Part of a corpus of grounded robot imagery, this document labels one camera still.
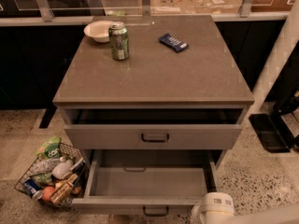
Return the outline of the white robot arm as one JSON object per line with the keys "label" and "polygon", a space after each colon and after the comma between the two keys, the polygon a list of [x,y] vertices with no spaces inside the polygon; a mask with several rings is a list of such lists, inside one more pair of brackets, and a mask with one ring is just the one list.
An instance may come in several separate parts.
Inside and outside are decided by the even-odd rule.
{"label": "white robot arm", "polygon": [[[250,114],[260,110],[292,54],[299,40],[298,25],[299,0],[296,0],[253,89],[255,101],[249,109]],[[232,197],[223,192],[206,194],[203,201],[192,208],[191,214],[191,224],[298,224],[298,222],[298,204],[236,216]]]}

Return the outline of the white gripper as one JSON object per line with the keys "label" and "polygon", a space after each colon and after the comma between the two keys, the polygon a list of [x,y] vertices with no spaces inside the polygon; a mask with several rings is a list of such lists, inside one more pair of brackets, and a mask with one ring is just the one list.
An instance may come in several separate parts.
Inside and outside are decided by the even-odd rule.
{"label": "white gripper", "polygon": [[191,211],[192,224],[223,224],[235,215],[233,198],[223,192],[209,192]]}

